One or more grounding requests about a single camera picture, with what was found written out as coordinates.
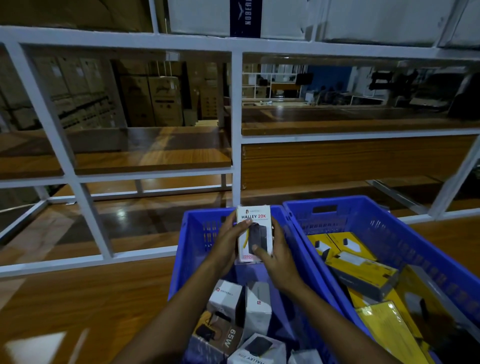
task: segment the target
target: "forearm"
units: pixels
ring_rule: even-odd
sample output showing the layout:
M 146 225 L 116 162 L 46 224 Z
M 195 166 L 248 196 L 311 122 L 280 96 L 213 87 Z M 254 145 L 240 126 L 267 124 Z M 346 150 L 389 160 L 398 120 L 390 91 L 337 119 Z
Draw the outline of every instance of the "forearm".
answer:
M 341 363 L 399 363 L 305 283 L 296 285 L 287 295 L 302 308 L 310 324 Z
M 219 278 L 220 272 L 214 262 L 206 259 L 162 312 L 133 338 L 112 363 L 179 361 Z

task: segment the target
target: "hand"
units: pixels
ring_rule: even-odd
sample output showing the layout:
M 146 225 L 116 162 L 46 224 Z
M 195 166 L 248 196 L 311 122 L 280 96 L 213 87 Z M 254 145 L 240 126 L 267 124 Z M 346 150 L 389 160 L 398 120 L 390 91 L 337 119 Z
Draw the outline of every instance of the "hand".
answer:
M 291 293 L 294 288 L 302 286 L 303 281 L 293 261 L 290 248 L 285 241 L 283 229 L 274 218 L 272 218 L 272 224 L 275 233 L 272 256 L 257 245 L 252 247 L 253 253 L 265 264 L 275 287 L 283 293 Z
M 233 226 L 236 219 L 237 213 L 233 211 L 220 227 L 215 244 L 207 257 L 207 260 L 218 269 L 220 277 L 226 275 L 232 268 L 237 250 L 237 239 L 252 223 L 252 220 L 244 220 Z

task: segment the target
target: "blue wall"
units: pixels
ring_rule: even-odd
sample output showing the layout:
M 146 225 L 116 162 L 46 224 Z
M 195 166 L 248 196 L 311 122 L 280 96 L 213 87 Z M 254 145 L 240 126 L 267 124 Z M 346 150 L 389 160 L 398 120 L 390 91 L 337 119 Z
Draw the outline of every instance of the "blue wall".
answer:
M 333 89 L 337 91 L 336 85 L 338 82 L 343 82 L 342 88 L 338 91 L 346 91 L 352 68 L 340 66 L 308 66 L 308 72 L 313 73 L 313 81 L 312 84 L 308 86 L 308 91 L 320 91 L 322 86 L 325 86 L 327 90 L 333 87 Z

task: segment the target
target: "person in background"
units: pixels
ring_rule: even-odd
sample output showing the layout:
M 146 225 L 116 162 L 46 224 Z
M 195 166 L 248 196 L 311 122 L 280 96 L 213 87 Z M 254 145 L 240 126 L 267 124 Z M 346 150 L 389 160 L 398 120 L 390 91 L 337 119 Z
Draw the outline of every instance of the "person in background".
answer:
M 235 211 L 221 226 L 212 250 L 165 308 L 119 352 L 112 364 L 178 363 L 187 349 L 200 315 L 217 281 L 235 261 L 237 238 L 251 220 L 234 226 Z M 274 226 L 272 255 L 258 246 L 254 253 L 265 264 L 277 289 L 303 309 L 335 357 L 344 364 L 398 364 L 390 353 L 345 319 L 303 282 L 279 223 Z

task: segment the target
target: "blue crate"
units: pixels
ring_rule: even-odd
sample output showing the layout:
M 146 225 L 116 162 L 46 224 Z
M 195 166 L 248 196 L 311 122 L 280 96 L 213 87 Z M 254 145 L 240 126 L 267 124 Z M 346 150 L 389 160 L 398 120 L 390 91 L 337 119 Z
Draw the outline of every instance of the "blue crate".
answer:
M 201 264 L 212 248 L 218 229 L 222 224 L 222 219 L 233 210 L 233 208 L 215 208 L 185 212 L 168 299 L 183 286 Z M 302 279 L 321 298 L 330 303 L 339 312 L 342 312 L 291 221 L 286 217 L 283 207 L 271 206 L 271 213 L 284 229 L 285 238 Z M 263 264 L 236 265 L 225 276 L 225 279 L 241 285 L 245 285 L 249 281 L 268 282 L 273 311 L 268 336 L 285 342 L 288 350 L 315 348 L 320 353 L 324 363 L 336 362 L 321 337 L 309 325 L 304 314 L 273 286 Z M 189 363 L 202 362 L 201 358 L 196 357 L 189 350 L 187 350 L 184 359 Z
M 480 322 L 480 279 L 366 196 L 288 201 L 284 207 L 344 315 L 370 334 L 307 235 L 350 231 L 388 266 L 422 267 L 475 324 Z

